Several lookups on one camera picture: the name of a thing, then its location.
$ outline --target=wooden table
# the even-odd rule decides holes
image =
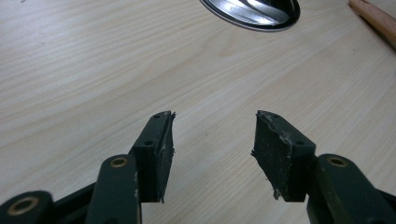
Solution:
[[[373,0],[396,16],[394,0]],[[194,1],[0,3],[0,203],[93,182],[149,117],[177,112],[165,204],[144,223],[307,223],[250,156],[275,112],[396,194],[396,49],[346,0],[301,0],[289,30],[236,27]]]

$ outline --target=table surface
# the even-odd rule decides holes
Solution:
[[[0,3],[0,203],[95,181],[153,114],[177,112],[165,203],[144,223],[307,223],[250,156],[277,113],[396,194],[396,48],[346,0],[301,0],[292,28],[236,27],[198,1]],[[396,1],[373,0],[396,16]]]

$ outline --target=wooden handle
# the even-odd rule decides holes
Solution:
[[[349,4],[379,32],[396,41],[396,20],[365,0],[349,0]]]

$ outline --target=hole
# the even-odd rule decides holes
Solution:
[[[152,146],[152,144],[153,144],[152,141],[146,141],[146,142],[145,142],[145,146],[148,146],[148,147]]]
[[[7,212],[12,217],[22,215],[35,208],[38,205],[38,201],[38,198],[33,196],[22,198],[12,204]]]
[[[110,165],[112,167],[118,168],[118,167],[124,166],[127,162],[128,162],[128,160],[126,160],[125,158],[119,157],[119,158],[112,160],[110,162]]]
[[[347,166],[347,162],[340,158],[330,157],[327,160],[329,163],[331,163],[334,166],[338,166],[338,167],[346,167]]]

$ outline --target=light wood grain surface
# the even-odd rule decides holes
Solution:
[[[0,203],[91,184],[164,110],[176,155],[144,223],[307,223],[249,155],[259,109],[396,194],[394,43],[347,0],[299,3],[294,27],[259,33],[198,0],[1,1]],[[396,16],[396,1],[371,3]]]

